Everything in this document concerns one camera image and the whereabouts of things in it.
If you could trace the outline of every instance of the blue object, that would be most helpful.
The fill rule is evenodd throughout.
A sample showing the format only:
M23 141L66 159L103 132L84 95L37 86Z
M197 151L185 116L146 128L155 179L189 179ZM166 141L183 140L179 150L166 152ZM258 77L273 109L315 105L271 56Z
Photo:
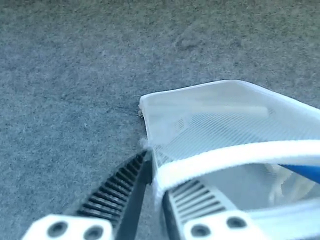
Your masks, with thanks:
M320 184L320 166L281 165L299 175Z

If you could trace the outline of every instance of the mesh panel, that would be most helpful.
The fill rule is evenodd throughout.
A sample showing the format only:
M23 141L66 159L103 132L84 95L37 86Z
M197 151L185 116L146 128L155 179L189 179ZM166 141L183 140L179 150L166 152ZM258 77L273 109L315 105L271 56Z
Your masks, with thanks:
M271 93L230 80L142 97L155 167L223 147L320 139L310 108Z

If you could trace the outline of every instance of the white plastic part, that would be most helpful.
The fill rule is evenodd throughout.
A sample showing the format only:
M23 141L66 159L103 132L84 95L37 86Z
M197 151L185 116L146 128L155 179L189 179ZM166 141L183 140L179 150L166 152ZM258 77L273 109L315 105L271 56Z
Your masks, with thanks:
M320 110L249 82L155 92L139 106L153 150L157 211L166 190L213 171L256 163L320 166ZM286 180L276 180L270 202L281 197Z
M185 240L271 240L254 221L239 210L196 218L184 225Z
M22 240L114 240L109 221L51 214L35 221Z
M248 215L273 240L320 237L320 198L249 211Z

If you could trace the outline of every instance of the mounting hole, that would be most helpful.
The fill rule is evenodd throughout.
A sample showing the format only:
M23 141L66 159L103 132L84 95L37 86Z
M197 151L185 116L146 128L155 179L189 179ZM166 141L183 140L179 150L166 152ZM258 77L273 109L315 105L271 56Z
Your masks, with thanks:
M101 226L92 226L84 233L85 240L98 240L104 233L104 229Z
M240 217L233 216L229 217L226 224L231 229L241 229L247 226L247 223Z
M67 228L68 224L65 221L59 221L49 227L47 234L51 238L57 238L65 234Z
M206 225L197 224L191 228L191 234L193 237L201 238L209 236L211 231Z

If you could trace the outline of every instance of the gray carpet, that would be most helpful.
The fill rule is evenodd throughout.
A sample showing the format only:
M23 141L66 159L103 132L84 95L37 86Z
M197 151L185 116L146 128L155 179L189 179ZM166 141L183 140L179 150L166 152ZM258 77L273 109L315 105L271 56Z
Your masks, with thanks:
M141 150L138 95L241 79L319 108L319 13L318 0L2 0L0 239ZM148 188L137 239L151 219Z

